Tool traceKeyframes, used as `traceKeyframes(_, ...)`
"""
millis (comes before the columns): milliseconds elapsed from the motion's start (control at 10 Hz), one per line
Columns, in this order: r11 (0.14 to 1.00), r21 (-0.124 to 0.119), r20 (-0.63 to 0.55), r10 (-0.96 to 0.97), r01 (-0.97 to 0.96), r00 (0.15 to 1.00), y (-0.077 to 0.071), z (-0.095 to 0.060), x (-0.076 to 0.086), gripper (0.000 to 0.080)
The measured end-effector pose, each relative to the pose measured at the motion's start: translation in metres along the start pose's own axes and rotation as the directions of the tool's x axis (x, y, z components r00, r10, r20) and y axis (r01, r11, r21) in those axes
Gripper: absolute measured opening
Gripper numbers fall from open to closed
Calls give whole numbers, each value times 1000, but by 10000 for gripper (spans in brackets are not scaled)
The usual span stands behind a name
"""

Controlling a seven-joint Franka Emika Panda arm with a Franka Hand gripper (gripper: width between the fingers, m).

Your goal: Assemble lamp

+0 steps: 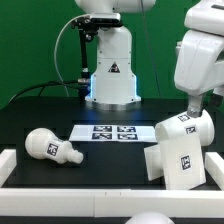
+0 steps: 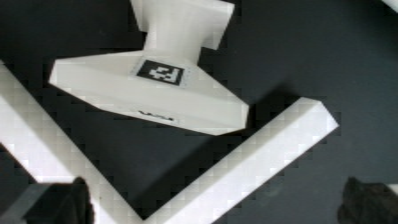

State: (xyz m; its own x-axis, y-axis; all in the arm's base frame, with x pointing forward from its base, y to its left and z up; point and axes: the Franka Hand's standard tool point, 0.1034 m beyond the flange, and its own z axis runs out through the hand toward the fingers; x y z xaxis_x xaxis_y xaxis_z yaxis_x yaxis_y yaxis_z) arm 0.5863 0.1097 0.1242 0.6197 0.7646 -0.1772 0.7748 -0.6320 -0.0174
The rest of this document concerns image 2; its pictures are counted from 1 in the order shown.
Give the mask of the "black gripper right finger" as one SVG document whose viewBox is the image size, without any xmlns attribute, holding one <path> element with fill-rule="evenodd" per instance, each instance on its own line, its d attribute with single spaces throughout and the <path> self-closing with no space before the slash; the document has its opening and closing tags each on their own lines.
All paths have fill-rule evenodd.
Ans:
<svg viewBox="0 0 398 224">
<path fill-rule="evenodd" d="M 398 224 L 398 184 L 350 177 L 338 208 L 339 224 Z"/>
</svg>

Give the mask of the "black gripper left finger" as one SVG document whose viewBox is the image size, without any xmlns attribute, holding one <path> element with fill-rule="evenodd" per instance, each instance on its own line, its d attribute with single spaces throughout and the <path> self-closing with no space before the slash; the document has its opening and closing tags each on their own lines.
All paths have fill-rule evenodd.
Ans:
<svg viewBox="0 0 398 224">
<path fill-rule="evenodd" d="M 32 184 L 0 215 L 0 224 L 94 224 L 94 205 L 82 177 Z"/>
</svg>

